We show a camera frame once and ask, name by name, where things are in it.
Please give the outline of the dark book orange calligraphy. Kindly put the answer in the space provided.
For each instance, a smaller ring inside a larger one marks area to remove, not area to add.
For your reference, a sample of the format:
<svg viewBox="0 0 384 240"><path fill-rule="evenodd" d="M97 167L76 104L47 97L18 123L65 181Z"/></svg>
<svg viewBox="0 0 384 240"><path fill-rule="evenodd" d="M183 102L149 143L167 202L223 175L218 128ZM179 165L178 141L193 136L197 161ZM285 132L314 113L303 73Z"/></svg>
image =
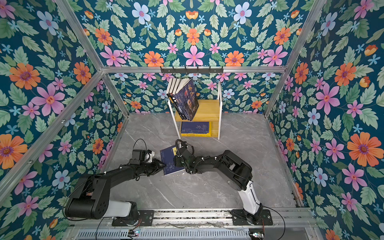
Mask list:
<svg viewBox="0 0 384 240"><path fill-rule="evenodd" d="M179 107L182 111L182 114L183 114L183 119L182 120L188 120L188 113L187 113L187 110L186 110L186 107L184 106L184 102L183 102L183 97L181 96L181 90L179 90L179 87L183 87L183 80L181 78L177 79L177 83L176 83L176 87L175 87L175 90L174 90L174 94L175 94L175 97L177 98L178 100L178 103L179 103Z"/></svg>

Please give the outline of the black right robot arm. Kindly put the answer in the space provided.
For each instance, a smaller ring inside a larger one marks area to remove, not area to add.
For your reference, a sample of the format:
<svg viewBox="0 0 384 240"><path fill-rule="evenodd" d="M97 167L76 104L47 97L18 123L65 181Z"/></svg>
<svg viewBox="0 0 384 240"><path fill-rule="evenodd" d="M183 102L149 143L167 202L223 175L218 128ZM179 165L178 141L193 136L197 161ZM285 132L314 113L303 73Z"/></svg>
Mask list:
<svg viewBox="0 0 384 240"><path fill-rule="evenodd" d="M196 157L193 151L189 151L185 142L177 144L176 149L174 163L177 167L183 167L191 175L217 172L231 188L238 192L243 203L243 212L241 214L231 212L234 217L246 220L253 225L261 220L263 205L256 195L252 167L248 163L230 150L214 157Z"/></svg>

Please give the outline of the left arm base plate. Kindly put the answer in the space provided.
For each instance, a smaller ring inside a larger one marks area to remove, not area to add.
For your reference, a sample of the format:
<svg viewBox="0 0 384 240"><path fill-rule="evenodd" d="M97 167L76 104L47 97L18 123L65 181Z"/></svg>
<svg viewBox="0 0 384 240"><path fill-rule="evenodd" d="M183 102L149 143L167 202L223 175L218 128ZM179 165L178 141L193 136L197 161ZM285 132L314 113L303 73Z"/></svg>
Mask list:
<svg viewBox="0 0 384 240"><path fill-rule="evenodd" d="M155 211L135 210L127 217L115 217L112 222L113 227L149 227L152 226Z"/></svg>

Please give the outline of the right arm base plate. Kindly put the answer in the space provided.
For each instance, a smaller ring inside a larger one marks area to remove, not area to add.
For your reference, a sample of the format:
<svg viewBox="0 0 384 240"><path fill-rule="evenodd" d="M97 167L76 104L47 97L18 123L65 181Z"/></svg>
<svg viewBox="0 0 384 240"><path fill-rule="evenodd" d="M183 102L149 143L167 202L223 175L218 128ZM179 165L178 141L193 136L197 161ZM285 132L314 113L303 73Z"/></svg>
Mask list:
<svg viewBox="0 0 384 240"><path fill-rule="evenodd" d="M234 226L272 226L273 218L270 210L262 210L255 215L245 210L231 210Z"/></svg>

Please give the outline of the dark patterned book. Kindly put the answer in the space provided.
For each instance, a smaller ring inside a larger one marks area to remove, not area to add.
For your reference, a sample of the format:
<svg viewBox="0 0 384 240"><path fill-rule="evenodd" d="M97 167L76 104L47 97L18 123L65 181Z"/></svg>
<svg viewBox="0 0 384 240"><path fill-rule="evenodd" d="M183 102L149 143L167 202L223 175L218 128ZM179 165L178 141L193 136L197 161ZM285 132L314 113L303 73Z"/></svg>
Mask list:
<svg viewBox="0 0 384 240"><path fill-rule="evenodd" d="M179 87L181 90L181 96L183 97L184 106L188 113L188 121L192 121L199 108L199 102L196 95L196 87L192 79L184 78L183 87Z"/></svg>

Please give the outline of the small dark blue book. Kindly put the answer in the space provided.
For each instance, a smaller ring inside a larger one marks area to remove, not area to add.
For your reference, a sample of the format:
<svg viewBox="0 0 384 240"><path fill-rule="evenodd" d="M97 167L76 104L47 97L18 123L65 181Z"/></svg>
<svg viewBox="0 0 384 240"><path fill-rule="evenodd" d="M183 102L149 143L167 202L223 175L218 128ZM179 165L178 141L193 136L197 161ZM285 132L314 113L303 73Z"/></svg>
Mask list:
<svg viewBox="0 0 384 240"><path fill-rule="evenodd" d="M174 163L174 157L177 154L176 146L171 146L160 151L161 161L166 165L163 169L164 176L183 171L184 168L177 167Z"/></svg>

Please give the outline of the black wolf cover book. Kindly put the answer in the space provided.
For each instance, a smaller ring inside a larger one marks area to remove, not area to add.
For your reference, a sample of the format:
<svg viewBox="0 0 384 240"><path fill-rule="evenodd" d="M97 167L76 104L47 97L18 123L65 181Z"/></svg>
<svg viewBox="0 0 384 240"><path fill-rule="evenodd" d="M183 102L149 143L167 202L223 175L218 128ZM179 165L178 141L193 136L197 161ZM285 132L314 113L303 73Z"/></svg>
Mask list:
<svg viewBox="0 0 384 240"><path fill-rule="evenodd" d="M182 114L182 111L179 107L179 103L178 103L178 100L177 98L175 97L175 94L174 94L174 90L175 90L175 87L176 87L176 83L177 83L177 79L174 80L173 84L172 84L172 88L171 88L171 91L170 93L168 94L168 97L169 97L169 100L171 102L171 104L173 104L174 108L176 109L177 113L179 114L179 117L181 119L183 119L183 114Z"/></svg>

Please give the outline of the yellow cartoon cover book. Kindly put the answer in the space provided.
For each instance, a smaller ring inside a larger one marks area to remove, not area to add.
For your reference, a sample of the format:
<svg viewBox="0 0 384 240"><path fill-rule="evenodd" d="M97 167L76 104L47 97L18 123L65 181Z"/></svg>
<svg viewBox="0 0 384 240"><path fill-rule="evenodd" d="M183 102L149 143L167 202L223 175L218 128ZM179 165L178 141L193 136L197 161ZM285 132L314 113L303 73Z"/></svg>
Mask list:
<svg viewBox="0 0 384 240"><path fill-rule="evenodd" d="M211 137L211 135L212 135L211 123L210 123L210 132L208 134L182 134L181 133L182 137Z"/></svg>

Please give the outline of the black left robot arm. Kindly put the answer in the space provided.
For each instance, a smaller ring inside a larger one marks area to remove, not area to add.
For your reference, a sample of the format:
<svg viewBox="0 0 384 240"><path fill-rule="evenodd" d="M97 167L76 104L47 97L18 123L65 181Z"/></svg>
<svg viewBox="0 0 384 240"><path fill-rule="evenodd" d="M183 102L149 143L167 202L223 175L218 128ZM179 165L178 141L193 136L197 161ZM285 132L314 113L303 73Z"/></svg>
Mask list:
<svg viewBox="0 0 384 240"><path fill-rule="evenodd" d="M68 219L94 219L127 217L132 203L112 201L111 189L141 176L153 176L165 168L165 164L154 158L150 150L133 150L127 164L95 175L86 174L79 178L75 189L68 197L64 216Z"/></svg>

